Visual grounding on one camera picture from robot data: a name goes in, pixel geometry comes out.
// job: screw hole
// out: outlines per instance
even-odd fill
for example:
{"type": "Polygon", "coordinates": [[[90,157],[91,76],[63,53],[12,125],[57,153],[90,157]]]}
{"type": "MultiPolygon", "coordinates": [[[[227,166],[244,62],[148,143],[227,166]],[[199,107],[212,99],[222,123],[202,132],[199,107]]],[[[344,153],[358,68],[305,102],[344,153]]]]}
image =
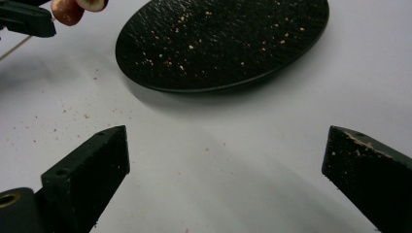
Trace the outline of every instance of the screw hole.
{"type": "Polygon", "coordinates": [[[58,170],[55,174],[61,177],[66,175],[67,173],[69,173],[69,169],[63,168],[61,170],[58,170]]]}
{"type": "Polygon", "coordinates": [[[6,194],[4,196],[1,196],[0,197],[0,208],[4,208],[4,207],[14,204],[19,198],[20,198],[20,195],[18,193],[6,194]]]}

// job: black disc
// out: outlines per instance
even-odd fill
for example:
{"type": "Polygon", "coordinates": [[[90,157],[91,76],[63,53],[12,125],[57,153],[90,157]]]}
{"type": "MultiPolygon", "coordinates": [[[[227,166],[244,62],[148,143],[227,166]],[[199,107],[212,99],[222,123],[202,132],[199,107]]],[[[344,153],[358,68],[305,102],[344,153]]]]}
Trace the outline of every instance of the black disc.
{"type": "Polygon", "coordinates": [[[152,89],[231,87],[299,58],[321,36],[328,13],[327,0],[153,0],[122,29],[116,59],[152,89]]]}

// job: round black plate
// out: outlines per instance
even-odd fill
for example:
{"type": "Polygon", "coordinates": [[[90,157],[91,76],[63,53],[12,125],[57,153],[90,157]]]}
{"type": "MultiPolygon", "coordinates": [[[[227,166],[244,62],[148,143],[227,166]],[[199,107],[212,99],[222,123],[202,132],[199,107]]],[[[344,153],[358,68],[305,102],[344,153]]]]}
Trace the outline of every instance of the round black plate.
{"type": "Polygon", "coordinates": [[[122,29],[121,70],[148,88],[201,92],[248,83],[311,48],[327,0],[153,0],[122,29]]]}

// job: speckled black surface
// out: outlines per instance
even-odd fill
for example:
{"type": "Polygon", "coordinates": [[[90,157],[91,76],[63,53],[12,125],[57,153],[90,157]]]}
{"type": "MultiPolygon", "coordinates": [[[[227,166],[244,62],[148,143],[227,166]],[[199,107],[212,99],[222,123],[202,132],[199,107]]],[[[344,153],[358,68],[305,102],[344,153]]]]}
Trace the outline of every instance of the speckled black surface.
{"type": "Polygon", "coordinates": [[[116,58],[148,88],[216,90],[295,61],[327,19],[327,0],[153,0],[122,29],[116,58]]]}

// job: white tabletop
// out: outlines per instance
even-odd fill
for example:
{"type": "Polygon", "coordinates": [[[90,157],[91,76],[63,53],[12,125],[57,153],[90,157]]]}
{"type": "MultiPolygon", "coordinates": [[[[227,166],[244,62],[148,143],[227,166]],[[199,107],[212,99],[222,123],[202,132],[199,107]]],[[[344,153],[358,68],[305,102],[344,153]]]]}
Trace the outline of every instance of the white tabletop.
{"type": "MultiPolygon", "coordinates": [[[[91,135],[126,125],[131,173],[91,232],[375,232],[321,167],[331,125],[412,154],[412,2],[329,0],[324,35],[294,64],[209,95],[121,72],[117,37],[146,2],[56,23],[0,62],[0,191],[37,191],[91,135]]],[[[24,38],[0,37],[0,55],[24,38]]]]}

